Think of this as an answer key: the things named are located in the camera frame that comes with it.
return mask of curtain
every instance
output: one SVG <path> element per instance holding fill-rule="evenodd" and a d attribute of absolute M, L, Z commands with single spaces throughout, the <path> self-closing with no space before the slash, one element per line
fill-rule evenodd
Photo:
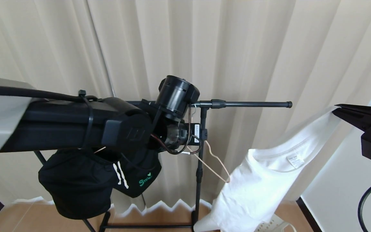
<path fill-rule="evenodd" d="M 200 100 L 293 101 L 291 109 L 208 111 L 208 141 L 232 171 L 247 149 L 267 147 L 319 110 L 369 102 L 371 1 L 0 1 L 0 78 L 65 94 L 155 100 L 166 75 L 194 84 Z M 301 195 L 349 130 L 339 126 L 286 199 Z M 112 193 L 119 212 L 179 199 L 194 205 L 196 158 L 161 153 L 160 160 L 162 171 L 142 196 Z M 40 167 L 32 152 L 0 154 L 0 201 L 50 200 Z M 204 169 L 202 198 L 211 201 L 223 184 Z"/>

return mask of floor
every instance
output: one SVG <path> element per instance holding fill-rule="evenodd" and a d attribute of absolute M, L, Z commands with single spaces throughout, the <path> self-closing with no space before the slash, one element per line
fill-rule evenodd
<path fill-rule="evenodd" d="M 207 207 L 200 207 L 200 217 L 209 212 Z M 312 232 L 302 211 L 295 202 L 285 202 L 281 204 L 276 214 L 283 220 L 291 223 L 298 232 Z M 103 215 L 89 219 L 94 228 L 101 224 Z M 188 223 L 190 222 L 190 212 L 179 206 L 174 212 L 158 208 L 153 212 L 142 216 L 138 210 L 132 210 L 126 217 L 118 217 L 111 210 L 110 223 L 113 224 L 146 224 L 156 225 L 164 223 Z M 12 204 L 4 207 L 0 212 L 0 232 L 81 232 L 88 231 L 84 222 L 81 220 L 71 220 L 58 214 L 55 206 L 45 204 L 44 202 L 35 202 L 33 204 Z M 107 229 L 107 232 L 190 232 L 190 229 Z"/>

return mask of black metal rack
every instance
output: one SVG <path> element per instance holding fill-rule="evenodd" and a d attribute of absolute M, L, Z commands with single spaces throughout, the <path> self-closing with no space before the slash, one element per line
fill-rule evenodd
<path fill-rule="evenodd" d="M 140 104 L 140 101 L 128 101 L 128 103 L 133 105 Z M 207 140 L 207 129 L 206 129 L 206 118 L 207 118 L 207 111 L 209 109 L 220 109 L 225 107 L 285 107 L 285 108 L 291 108 L 293 106 L 291 101 L 285 101 L 285 102 L 260 102 L 260 101 L 229 101 L 226 102 L 224 100 L 218 100 L 218 99 L 212 99 L 210 101 L 198 101 L 194 104 L 196 107 L 199 107 L 201 109 L 200 112 L 200 135 L 202 141 Z M 203 152 L 204 152 L 204 143 L 201 144 L 200 151 L 198 153 L 198 156 L 200 159 L 203 159 Z M 41 161 L 41 163 L 45 163 L 46 160 L 41 154 L 40 151 L 35 151 L 35 154 L 37 155 L 38 159 Z M 178 229 L 178 228 L 190 228 L 191 231 L 193 230 L 194 224 L 198 220 L 198 212 L 200 210 L 200 193 L 201 193 L 201 181 L 203 177 L 203 168 L 202 168 L 202 162 L 199 160 L 197 165 L 197 171 L 196 171 L 196 177 L 197 177 L 197 186 L 196 186 L 196 193 L 195 193 L 195 209 L 191 212 L 191 224 L 183 224 L 183 225 L 141 225 L 141 226 L 133 226 L 133 225 L 109 225 L 109 217 L 110 213 L 107 211 L 104 215 L 104 218 L 101 222 L 99 232 L 105 232 L 106 229 Z M 96 232 L 96 230 L 92 227 L 90 222 L 87 219 L 83 220 L 84 223 L 87 225 L 90 232 Z"/>

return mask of tile grout line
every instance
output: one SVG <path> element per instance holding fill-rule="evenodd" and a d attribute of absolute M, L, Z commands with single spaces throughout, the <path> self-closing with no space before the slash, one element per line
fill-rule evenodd
<path fill-rule="evenodd" d="M 24 215 L 22 215 L 21 219 L 19 220 L 19 222 L 16 224 L 16 226 L 14 227 L 14 229 L 12 230 L 12 232 L 15 231 L 15 229 L 18 227 L 19 223 L 21 223 L 22 219 L 25 217 L 25 215 L 28 213 L 28 211 L 30 210 L 30 208 L 34 205 L 34 203 L 32 203 L 30 205 L 30 207 L 27 209 L 27 211 L 24 213 Z"/>

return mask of white basket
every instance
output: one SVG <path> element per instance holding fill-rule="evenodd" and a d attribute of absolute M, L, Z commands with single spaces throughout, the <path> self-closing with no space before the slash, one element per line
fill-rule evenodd
<path fill-rule="evenodd" d="M 284 232 L 284 228 L 291 226 L 296 232 L 294 226 L 288 222 L 283 221 L 277 215 L 273 215 L 269 223 L 261 223 L 254 232 Z"/>

